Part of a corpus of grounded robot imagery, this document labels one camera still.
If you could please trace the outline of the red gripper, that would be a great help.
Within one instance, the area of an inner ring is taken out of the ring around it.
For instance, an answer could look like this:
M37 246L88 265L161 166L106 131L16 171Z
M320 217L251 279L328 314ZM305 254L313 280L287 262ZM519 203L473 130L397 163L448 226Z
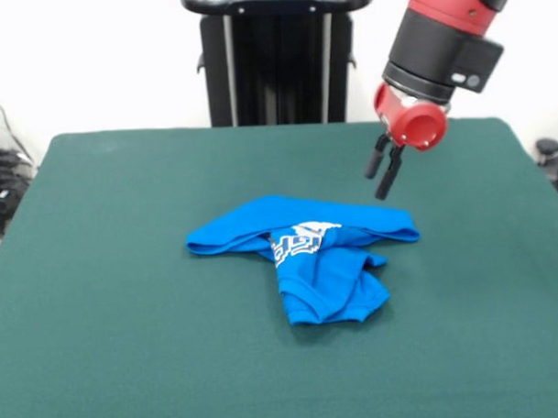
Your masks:
M373 103L389 136L378 137L364 172L367 179L375 178L390 139L397 145L389 153L390 164L375 193L377 199L385 200L402 165L403 146L423 151L439 144L447 132L447 112L443 106L412 97L386 82L377 88Z

